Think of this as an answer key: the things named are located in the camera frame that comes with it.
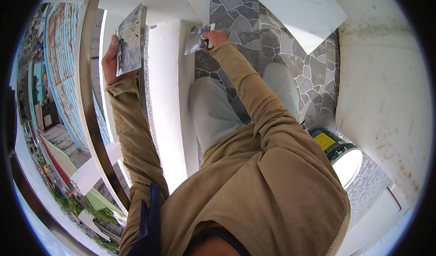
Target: putty knife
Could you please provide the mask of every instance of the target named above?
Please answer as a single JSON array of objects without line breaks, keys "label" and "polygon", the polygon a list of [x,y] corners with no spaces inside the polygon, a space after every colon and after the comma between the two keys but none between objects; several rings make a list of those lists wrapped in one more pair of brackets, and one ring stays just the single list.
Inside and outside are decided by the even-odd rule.
[{"label": "putty knife", "polygon": [[215,30],[215,23],[192,27],[191,32],[189,33],[188,43],[186,44],[185,55],[212,48],[208,39],[201,38],[204,33],[211,30]]}]

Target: right hand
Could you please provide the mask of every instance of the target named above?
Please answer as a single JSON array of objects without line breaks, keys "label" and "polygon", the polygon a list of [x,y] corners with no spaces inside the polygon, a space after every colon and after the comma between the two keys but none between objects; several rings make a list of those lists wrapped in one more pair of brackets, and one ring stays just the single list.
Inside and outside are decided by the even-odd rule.
[{"label": "right hand", "polygon": [[212,52],[215,50],[215,48],[220,45],[222,42],[227,41],[228,37],[223,31],[209,31],[207,33],[204,33],[201,38],[203,39],[209,39],[209,43],[212,43],[212,48],[206,49],[206,52]]}]

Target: person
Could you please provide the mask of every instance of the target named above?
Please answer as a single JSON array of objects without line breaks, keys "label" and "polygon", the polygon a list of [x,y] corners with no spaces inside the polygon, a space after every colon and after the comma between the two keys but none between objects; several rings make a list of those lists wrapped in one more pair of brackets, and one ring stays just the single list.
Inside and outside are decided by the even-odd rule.
[{"label": "person", "polygon": [[286,66],[268,65],[262,79],[224,32],[202,37],[252,123],[239,120],[220,83],[197,79],[189,110],[203,167],[171,196],[139,103],[137,71],[115,76],[115,35],[102,60],[132,180],[120,254],[335,255],[350,202],[323,149],[296,120],[298,95]]}]

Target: hand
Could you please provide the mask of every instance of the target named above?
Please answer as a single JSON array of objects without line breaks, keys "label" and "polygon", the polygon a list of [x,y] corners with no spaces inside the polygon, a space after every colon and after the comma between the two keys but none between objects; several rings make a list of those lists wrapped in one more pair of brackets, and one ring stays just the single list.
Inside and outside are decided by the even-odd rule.
[{"label": "hand", "polygon": [[215,48],[220,45],[222,42],[227,41],[228,37],[223,31],[209,31],[207,33],[204,33],[201,38],[203,39],[209,39],[209,43],[212,43],[212,48],[206,49],[206,52],[212,52],[215,50]]},{"label": "hand", "polygon": [[107,85],[115,84],[126,78],[135,77],[138,74],[138,70],[134,70],[116,77],[116,52],[118,51],[118,36],[112,35],[112,40],[105,57],[102,59],[102,68],[105,75]]}]

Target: light gray pants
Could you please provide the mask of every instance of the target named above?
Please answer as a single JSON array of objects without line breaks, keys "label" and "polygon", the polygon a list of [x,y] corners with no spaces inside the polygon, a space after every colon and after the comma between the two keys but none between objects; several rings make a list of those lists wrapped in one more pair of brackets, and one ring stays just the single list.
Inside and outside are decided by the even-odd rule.
[{"label": "light gray pants", "polygon": [[[298,120],[298,92],[288,68],[271,63],[265,68],[263,80]],[[225,87],[210,77],[199,78],[191,85],[189,112],[203,153],[245,125],[228,103]]]}]

